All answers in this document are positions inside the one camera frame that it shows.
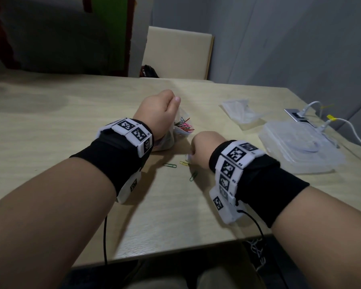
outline hand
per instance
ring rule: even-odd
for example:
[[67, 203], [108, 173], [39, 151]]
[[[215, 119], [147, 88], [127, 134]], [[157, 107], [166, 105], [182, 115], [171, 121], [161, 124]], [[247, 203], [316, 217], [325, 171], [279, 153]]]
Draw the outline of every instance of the hand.
[[167, 89], [159, 94], [146, 97], [140, 104], [133, 119], [144, 122], [152, 131], [154, 139], [162, 138], [174, 124], [181, 98]]
[[191, 155], [189, 163], [197, 164], [203, 168], [209, 168], [209, 160], [214, 150], [227, 140], [213, 131], [198, 133], [191, 141]]

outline beige pants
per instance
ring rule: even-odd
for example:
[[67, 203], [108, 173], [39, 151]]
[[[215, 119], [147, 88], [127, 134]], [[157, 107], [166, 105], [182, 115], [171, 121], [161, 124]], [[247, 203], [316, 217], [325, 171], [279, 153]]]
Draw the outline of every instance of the beige pants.
[[[266, 289], [241, 243], [207, 248], [210, 268], [198, 278], [198, 289]], [[146, 261], [124, 289], [188, 289], [177, 255]]]

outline black sleeve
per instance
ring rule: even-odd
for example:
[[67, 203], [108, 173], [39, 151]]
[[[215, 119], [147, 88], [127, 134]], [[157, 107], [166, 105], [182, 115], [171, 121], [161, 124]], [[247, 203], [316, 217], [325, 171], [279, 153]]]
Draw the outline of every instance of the black sleeve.
[[[151, 134], [149, 127], [138, 120]], [[151, 147], [142, 158], [139, 158], [137, 148], [131, 144], [125, 136], [115, 133], [112, 129], [101, 132], [99, 138], [94, 140], [90, 146], [70, 156], [79, 157], [103, 172], [115, 187], [116, 194], [125, 182], [145, 165], [151, 151]]]
[[[215, 165], [221, 152], [233, 141], [222, 143], [212, 153], [209, 160], [212, 172], [215, 173]], [[282, 210], [309, 185], [280, 168], [277, 160], [263, 155], [244, 169], [235, 197], [236, 200], [249, 204], [267, 226], [271, 227]]]

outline wristband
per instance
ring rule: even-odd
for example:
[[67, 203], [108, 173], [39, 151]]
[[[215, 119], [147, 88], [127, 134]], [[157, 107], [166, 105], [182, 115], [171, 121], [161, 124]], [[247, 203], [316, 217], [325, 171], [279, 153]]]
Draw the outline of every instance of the wristband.
[[215, 191], [211, 193], [215, 195], [219, 191], [221, 195], [218, 206], [221, 209], [231, 206], [224, 215], [220, 213], [225, 223], [240, 218], [243, 214], [236, 211], [243, 210], [240, 206], [247, 203], [271, 227], [282, 210], [309, 186], [282, 170], [277, 160], [243, 141], [231, 140], [219, 145], [210, 157], [209, 167], [216, 174]]
[[71, 157], [87, 160], [101, 170], [115, 187], [116, 201], [122, 204], [138, 184], [153, 142], [146, 124], [125, 118], [101, 127], [91, 145]]

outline wooden table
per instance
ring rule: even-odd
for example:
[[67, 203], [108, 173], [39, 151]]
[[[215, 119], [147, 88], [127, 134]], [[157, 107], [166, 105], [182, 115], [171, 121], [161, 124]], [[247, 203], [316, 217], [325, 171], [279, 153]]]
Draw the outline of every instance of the wooden table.
[[[289, 120], [283, 108], [305, 105], [286, 88], [2, 72], [0, 198], [88, 146], [99, 126], [133, 116], [145, 96], [167, 88], [182, 97], [181, 107], [190, 114], [195, 133], [214, 130], [228, 139], [246, 139], [260, 147], [258, 132], [262, 125], [242, 131], [219, 107], [222, 101], [248, 98], [252, 109], [267, 112], [265, 121]], [[316, 116], [312, 121], [319, 123]], [[347, 165], [333, 173], [300, 177], [361, 210], [361, 147], [330, 128], [328, 133], [342, 145]], [[191, 171], [179, 164], [189, 151], [188, 141], [179, 142], [172, 150], [152, 154], [143, 169], [142, 181], [126, 205], [114, 205], [107, 224], [110, 260], [259, 236], [255, 224], [247, 217], [230, 226], [220, 221], [208, 196], [214, 185], [210, 171], [199, 170], [195, 181], [189, 181]], [[178, 167], [164, 167], [165, 162]], [[103, 227], [77, 259], [76, 266], [103, 262], [102, 237]]]

